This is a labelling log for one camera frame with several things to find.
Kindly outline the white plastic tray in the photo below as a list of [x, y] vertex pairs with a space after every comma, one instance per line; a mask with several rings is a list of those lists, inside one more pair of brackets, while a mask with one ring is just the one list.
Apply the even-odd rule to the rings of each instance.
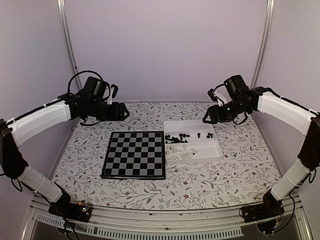
[[214, 127], [211, 124], [203, 123], [201, 120], [171, 120], [163, 122], [165, 135], [177, 137], [179, 134], [187, 134], [188, 143], [174, 143], [174, 145], [187, 145], [196, 148], [198, 154], [188, 160], [166, 160], [169, 165], [183, 165], [195, 163], [213, 163], [222, 159], [222, 150], [218, 142]]

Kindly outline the black grey chessboard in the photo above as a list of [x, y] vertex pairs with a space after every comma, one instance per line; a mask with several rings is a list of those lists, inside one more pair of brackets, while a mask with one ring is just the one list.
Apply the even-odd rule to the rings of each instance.
[[112, 132], [102, 167], [101, 178], [165, 180], [164, 132]]

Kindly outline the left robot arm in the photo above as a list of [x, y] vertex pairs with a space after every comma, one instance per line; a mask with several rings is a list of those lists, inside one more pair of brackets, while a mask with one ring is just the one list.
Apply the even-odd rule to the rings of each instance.
[[100, 74], [90, 74], [77, 93], [67, 86], [66, 93], [49, 103], [10, 120], [0, 121], [0, 166], [3, 175], [16, 180], [34, 193], [44, 197], [63, 216], [74, 213], [71, 196], [24, 159], [21, 146], [52, 127], [75, 119], [95, 118], [97, 122], [124, 121], [129, 111], [124, 103], [114, 101], [118, 86], [109, 84]]

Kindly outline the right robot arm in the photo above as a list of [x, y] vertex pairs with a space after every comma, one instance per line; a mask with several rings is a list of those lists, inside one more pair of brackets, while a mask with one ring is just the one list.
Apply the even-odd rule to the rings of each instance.
[[211, 125], [235, 122], [238, 115], [257, 112], [282, 122], [295, 131], [301, 143], [296, 159], [281, 179], [263, 196], [258, 213], [269, 218], [278, 210], [284, 197], [299, 188], [307, 176], [320, 166], [320, 114], [282, 95], [272, 88], [247, 86], [241, 75], [233, 75], [223, 83], [211, 88], [208, 96], [216, 104], [209, 107], [203, 122]]

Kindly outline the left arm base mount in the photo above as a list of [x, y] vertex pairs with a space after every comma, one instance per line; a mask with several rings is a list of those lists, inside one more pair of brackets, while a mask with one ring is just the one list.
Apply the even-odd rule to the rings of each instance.
[[92, 215], [93, 205], [85, 200], [71, 202], [69, 198], [60, 198], [51, 202], [48, 212], [68, 220], [88, 223]]

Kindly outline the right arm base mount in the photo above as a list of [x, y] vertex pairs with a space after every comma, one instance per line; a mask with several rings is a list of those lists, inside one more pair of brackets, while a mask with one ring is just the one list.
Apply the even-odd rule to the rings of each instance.
[[244, 204], [238, 212], [245, 223], [255, 222], [258, 231], [263, 235], [274, 234], [277, 231], [284, 213], [282, 203], [276, 203], [274, 206], [268, 203]]

